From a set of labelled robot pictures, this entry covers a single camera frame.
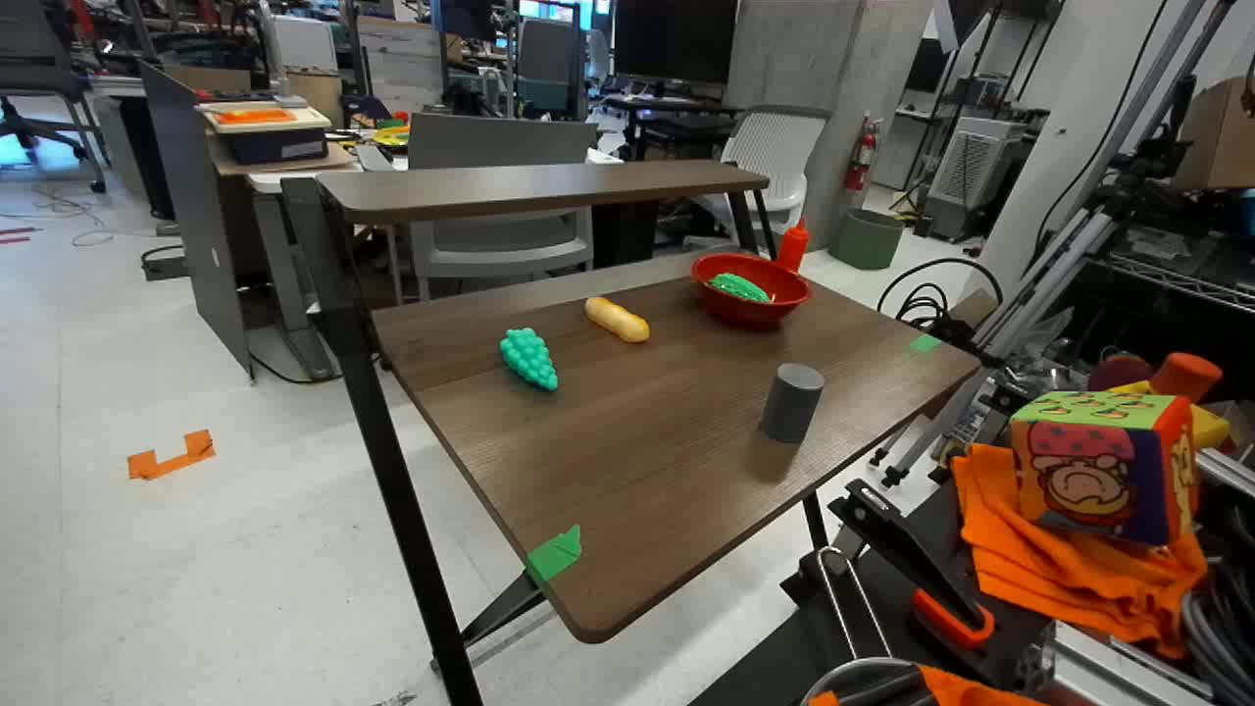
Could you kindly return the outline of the yellow corn toy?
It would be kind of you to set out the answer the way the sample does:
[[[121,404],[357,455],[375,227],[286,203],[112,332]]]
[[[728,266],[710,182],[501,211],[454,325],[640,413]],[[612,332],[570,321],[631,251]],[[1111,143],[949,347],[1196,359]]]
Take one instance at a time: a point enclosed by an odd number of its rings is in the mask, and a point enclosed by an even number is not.
[[[650,336],[650,321],[612,298],[588,298],[584,313],[626,347],[642,347]]]

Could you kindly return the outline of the grey cylinder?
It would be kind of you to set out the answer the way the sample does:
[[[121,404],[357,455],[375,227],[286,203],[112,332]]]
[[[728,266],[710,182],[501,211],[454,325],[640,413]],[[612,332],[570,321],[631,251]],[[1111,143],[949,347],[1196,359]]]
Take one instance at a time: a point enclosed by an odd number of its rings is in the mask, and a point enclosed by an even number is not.
[[[762,433],[780,442],[801,442],[825,398],[825,374],[810,366],[783,361],[773,374]]]

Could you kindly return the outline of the orange handled clamp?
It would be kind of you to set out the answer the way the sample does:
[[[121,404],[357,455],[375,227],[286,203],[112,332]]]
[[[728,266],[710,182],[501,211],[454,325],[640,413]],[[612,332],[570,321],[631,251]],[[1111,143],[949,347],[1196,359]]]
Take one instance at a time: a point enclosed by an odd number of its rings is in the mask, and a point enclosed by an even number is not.
[[[888,496],[856,479],[833,509],[911,581],[911,612],[944,644],[976,653],[995,634],[995,615],[925,548],[920,535]]]

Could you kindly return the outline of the green tape marker front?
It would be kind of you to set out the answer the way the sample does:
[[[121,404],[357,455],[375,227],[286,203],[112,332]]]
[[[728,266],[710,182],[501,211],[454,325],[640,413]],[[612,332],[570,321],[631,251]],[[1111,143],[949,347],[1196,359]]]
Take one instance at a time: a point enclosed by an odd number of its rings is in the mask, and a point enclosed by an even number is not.
[[[584,531],[570,525],[561,535],[553,535],[548,540],[540,540],[528,559],[527,568],[537,585],[557,581],[561,574],[570,574],[584,555]]]

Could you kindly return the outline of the teal bumpy toy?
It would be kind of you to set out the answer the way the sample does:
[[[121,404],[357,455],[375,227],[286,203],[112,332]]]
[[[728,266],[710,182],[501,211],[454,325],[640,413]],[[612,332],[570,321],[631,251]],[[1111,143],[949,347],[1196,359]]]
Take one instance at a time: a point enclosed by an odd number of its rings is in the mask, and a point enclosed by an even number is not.
[[[528,383],[537,394],[561,389],[553,352],[537,330],[528,330],[528,325],[507,330],[499,340],[499,359],[523,383]]]

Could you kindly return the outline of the fire extinguisher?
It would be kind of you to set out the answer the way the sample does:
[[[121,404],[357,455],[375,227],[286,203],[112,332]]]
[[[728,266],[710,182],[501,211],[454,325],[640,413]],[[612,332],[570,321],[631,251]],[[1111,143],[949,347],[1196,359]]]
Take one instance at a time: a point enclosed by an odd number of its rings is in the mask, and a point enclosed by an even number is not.
[[[868,177],[871,177],[871,161],[880,155],[880,119],[861,119],[846,174],[843,174],[843,189],[846,194],[861,194]]]

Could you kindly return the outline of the green tape marker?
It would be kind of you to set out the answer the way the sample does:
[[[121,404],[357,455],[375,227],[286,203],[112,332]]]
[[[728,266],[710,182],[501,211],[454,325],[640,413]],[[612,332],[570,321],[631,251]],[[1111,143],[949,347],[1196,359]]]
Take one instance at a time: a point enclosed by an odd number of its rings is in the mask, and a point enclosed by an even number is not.
[[[942,336],[916,332],[916,336],[911,340],[911,348],[912,348],[912,352],[933,352],[933,348],[942,348]]]
[[[570,525],[561,535],[553,535],[548,540],[540,540],[528,559],[527,568],[537,585],[557,581],[561,574],[570,574],[584,555],[584,531]]]

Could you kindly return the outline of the red ketchup bottle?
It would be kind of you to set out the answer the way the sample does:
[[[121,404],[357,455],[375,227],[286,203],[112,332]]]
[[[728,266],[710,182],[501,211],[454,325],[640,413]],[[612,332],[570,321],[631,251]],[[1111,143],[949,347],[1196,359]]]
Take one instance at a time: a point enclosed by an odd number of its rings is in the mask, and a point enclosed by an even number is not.
[[[780,245],[778,245],[778,262],[783,272],[801,272],[805,255],[809,255],[810,230],[809,224],[793,224]]]

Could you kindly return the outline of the colourful plush cube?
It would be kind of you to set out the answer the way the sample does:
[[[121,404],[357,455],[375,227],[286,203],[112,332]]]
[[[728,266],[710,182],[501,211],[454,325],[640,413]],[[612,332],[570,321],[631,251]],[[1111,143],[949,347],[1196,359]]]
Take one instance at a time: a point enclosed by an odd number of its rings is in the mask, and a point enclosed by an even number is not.
[[[1184,398],[1044,394],[1012,416],[1018,515],[1167,546],[1196,506]]]

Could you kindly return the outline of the orange floor bracket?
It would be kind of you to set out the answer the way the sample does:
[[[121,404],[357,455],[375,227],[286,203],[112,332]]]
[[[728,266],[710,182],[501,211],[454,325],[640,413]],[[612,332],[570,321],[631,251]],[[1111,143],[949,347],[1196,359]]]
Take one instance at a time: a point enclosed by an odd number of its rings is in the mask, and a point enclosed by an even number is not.
[[[184,446],[174,453],[174,455],[158,455],[154,446],[148,453],[133,453],[127,461],[127,471],[131,471],[131,479],[154,481],[154,479],[189,471],[189,468],[195,468],[195,464],[203,464],[212,455],[217,455],[217,440],[212,440],[209,428],[201,428],[201,433],[184,433]]]

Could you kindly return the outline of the orange cloth under cube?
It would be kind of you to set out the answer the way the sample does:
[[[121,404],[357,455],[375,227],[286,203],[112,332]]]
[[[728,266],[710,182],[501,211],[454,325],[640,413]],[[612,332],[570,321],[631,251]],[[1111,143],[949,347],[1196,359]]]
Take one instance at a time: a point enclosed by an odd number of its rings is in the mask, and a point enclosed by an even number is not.
[[[1159,658],[1184,658],[1184,602],[1204,585],[1208,559],[1184,531],[1166,548],[1055,535],[1017,509],[1017,455],[976,442],[949,461],[961,540],[974,548],[976,589],[1004,604],[1061,620]]]

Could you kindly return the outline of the green bucket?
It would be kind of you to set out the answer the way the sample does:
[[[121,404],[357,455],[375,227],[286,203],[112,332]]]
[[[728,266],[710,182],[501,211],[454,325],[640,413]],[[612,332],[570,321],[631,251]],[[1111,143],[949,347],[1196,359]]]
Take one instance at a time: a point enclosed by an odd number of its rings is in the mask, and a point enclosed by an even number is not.
[[[856,272],[888,272],[898,241],[901,224],[895,217],[852,207],[838,217],[829,251]]]

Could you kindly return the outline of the green tape marker back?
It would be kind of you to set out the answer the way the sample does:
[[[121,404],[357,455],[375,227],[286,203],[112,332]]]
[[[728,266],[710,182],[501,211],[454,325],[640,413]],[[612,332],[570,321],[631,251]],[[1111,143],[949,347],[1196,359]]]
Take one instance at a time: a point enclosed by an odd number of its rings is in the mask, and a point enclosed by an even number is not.
[[[916,336],[911,340],[911,348],[912,348],[912,352],[933,352],[933,348],[942,348],[942,336],[916,332]]]

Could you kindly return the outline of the red bowl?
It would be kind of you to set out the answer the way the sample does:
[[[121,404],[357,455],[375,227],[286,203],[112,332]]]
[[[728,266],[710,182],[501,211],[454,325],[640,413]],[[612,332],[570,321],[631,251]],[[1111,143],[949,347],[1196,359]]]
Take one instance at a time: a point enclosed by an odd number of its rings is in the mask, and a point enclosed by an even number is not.
[[[732,272],[752,277],[762,292],[773,294],[769,306],[762,301],[741,301],[710,288],[712,275]],[[702,310],[727,325],[741,330],[778,330],[809,294],[810,288],[796,275],[783,272],[773,260],[749,255],[749,251],[705,251],[691,262],[691,284],[702,301]]]

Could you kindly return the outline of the green object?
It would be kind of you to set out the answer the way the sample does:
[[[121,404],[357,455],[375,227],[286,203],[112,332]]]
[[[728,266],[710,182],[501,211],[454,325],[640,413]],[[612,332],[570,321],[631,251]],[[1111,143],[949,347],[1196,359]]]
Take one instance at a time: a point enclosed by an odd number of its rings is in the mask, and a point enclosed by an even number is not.
[[[762,292],[752,277],[732,275],[732,272],[712,275],[710,288],[723,292],[723,294],[728,294],[728,298],[741,298],[741,301],[762,301],[762,306],[773,301],[769,292]]]

